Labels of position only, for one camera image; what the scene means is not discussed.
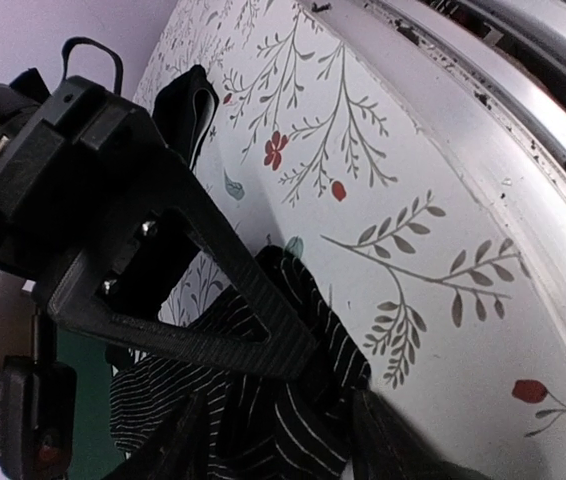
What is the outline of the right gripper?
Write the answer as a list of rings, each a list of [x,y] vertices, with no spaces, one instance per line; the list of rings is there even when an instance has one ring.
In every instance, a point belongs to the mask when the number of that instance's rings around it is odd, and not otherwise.
[[[146,109],[83,77],[43,103],[0,85],[0,268],[37,277],[164,145]]]

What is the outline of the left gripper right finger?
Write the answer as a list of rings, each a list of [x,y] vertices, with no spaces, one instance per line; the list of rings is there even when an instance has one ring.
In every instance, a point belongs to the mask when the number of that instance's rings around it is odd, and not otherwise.
[[[357,391],[352,404],[355,479],[485,479],[477,470],[444,460],[387,400]]]

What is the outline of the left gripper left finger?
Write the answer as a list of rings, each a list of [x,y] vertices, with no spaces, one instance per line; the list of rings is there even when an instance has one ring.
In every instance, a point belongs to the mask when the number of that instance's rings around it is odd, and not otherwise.
[[[191,394],[122,463],[122,478],[207,479],[210,434],[208,396]]]

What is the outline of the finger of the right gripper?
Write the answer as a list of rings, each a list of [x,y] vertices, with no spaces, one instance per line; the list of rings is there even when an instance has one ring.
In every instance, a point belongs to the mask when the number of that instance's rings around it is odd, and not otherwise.
[[[206,256],[257,322],[248,339],[161,322],[159,311]],[[34,300],[59,326],[161,357],[259,377],[298,378],[308,327],[178,155],[153,152],[50,265]]]

